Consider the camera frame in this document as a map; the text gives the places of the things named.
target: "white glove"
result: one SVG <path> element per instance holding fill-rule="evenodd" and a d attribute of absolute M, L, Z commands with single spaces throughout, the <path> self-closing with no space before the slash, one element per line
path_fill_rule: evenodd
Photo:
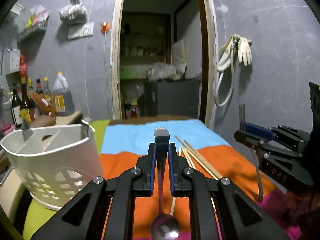
<path fill-rule="evenodd" d="M 230 38 L 227 40 L 226 44 L 224 44 L 221 47 L 220 51 L 223 51 L 223 54 L 221 56 L 221 59 L 218 62 L 218 71 L 223 72 L 225 71 L 228 67 L 231 65 L 231 60 L 230 60 L 230 49 L 231 45 L 233 43 L 234 38 L 239 39 L 240 36 L 238 34 L 233 34 L 230 36 Z"/>
<path fill-rule="evenodd" d="M 252 54 L 249 43 L 251 44 L 251 41 L 248 41 L 244 37 L 240 37 L 240 40 L 238 42 L 238 59 L 240 63 L 243 60 L 243 64 L 245 66 L 251 65 L 252 62 Z"/>

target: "metal fork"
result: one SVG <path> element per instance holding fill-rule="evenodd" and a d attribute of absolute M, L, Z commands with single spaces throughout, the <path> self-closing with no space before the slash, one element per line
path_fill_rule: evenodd
<path fill-rule="evenodd" d="M 245 131 L 245 104 L 239 105 L 239 130 Z M 256 155 L 253 150 L 250 149 L 254 158 L 254 164 L 256 167 L 257 175 L 258 175 L 258 187 L 259 187 L 259 202 L 263 201 L 263 185 L 259 171 L 259 160 L 257 160 Z"/>
<path fill-rule="evenodd" d="M 245 104 L 239 105 L 239 130 L 245 131 Z"/>

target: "pink cloth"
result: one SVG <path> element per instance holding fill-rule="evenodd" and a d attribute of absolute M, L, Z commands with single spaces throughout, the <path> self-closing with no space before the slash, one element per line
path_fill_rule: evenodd
<path fill-rule="evenodd" d="M 286 233 L 290 236 L 291 240 L 297 240 L 301 236 L 301 231 L 299 226 L 292 226 L 282 219 L 282 215 L 287 209 L 287 205 L 284 201 L 284 193 L 278 188 L 272 191 L 270 194 L 263 198 L 262 203 L 257 203 L 257 205 L 262 208 L 269 217 L 271 217 Z M 218 226 L 219 238 L 221 240 L 220 228 Z M 180 233 L 177 240 L 190 240 L 191 232 Z M 152 240 L 151 237 L 148 238 L 136 238 L 135 240 Z"/>

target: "spoon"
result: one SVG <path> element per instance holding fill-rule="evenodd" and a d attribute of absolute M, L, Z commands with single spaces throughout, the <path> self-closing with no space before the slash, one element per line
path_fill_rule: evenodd
<path fill-rule="evenodd" d="M 158 169 L 159 211 L 151 225 L 151 237 L 153 240 L 174 240 L 179 236 L 179 222 L 171 215 L 162 211 L 163 204 L 163 180 L 164 168 L 167 160 L 169 131 L 166 128 L 155 129 L 156 160 Z"/>

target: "metal screw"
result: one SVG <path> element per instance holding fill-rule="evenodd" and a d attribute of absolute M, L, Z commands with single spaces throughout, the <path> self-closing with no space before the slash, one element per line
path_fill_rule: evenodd
<path fill-rule="evenodd" d="M 95 177 L 93 179 L 93 183 L 95 183 L 95 184 L 100 184 L 101 182 L 103 182 L 103 178 L 102 177 Z"/>
<path fill-rule="evenodd" d="M 140 173 L 140 171 L 141 171 L 141 169 L 139 167 L 133 167 L 131 169 L 131 173 L 133 173 L 133 174 L 138 174 L 138 173 Z"/>
<path fill-rule="evenodd" d="M 221 179 L 221 183 L 223 184 L 223 185 L 229 185 L 230 184 L 230 179 L 228 179 L 228 178 L 222 178 Z"/>
<path fill-rule="evenodd" d="M 193 173 L 193 168 L 187 167 L 187 168 L 184 168 L 183 171 L 184 171 L 186 174 L 191 174 L 191 173 Z"/>

